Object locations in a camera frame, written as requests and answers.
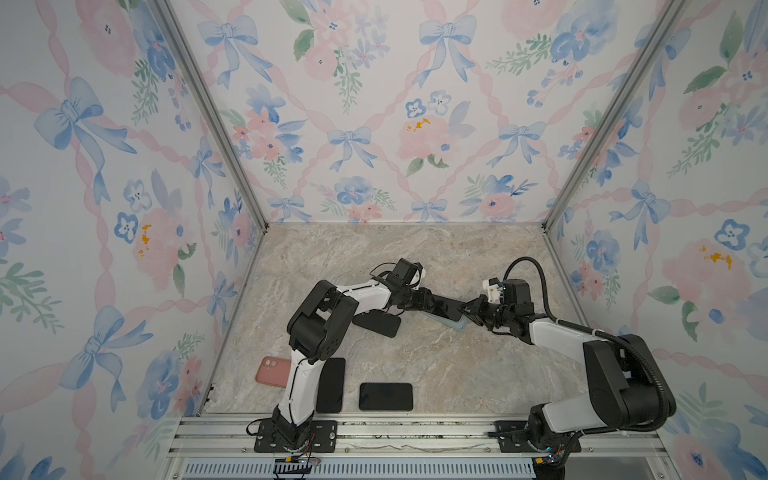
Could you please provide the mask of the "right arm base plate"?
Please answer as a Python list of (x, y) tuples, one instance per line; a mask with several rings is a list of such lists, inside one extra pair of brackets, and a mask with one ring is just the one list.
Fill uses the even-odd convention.
[(502, 453), (563, 453), (570, 434), (552, 433), (545, 427), (531, 427), (525, 420), (498, 420), (487, 433), (498, 442)]

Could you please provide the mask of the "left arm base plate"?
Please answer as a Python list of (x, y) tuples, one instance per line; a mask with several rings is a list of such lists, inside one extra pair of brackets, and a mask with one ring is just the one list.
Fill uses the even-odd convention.
[(282, 420), (265, 419), (258, 422), (255, 432), (246, 428), (254, 437), (256, 453), (299, 454), (333, 453), (336, 449), (338, 423), (330, 420), (310, 420), (294, 428)]

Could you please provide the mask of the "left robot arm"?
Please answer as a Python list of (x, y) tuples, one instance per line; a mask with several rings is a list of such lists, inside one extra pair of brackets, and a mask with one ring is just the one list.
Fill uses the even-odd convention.
[(316, 411), (322, 368), (340, 347), (351, 324), (383, 335), (399, 317), (388, 313), (416, 311), (448, 326), (463, 328), (467, 318), (460, 302), (401, 280), (381, 277), (361, 284), (336, 286), (321, 280), (312, 288), (287, 325), (291, 367), (285, 393), (272, 415), (274, 424), (291, 434), (307, 429)]

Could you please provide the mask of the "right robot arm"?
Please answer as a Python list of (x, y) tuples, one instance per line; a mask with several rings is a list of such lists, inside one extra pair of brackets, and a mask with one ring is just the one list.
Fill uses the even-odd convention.
[(524, 438), (540, 450), (574, 436), (613, 431), (653, 432), (677, 410), (674, 395), (645, 341), (613, 335), (554, 316), (548, 305), (492, 303), (482, 295), (460, 306), (462, 314), (494, 334), (512, 336), (580, 363), (587, 392), (531, 408)]

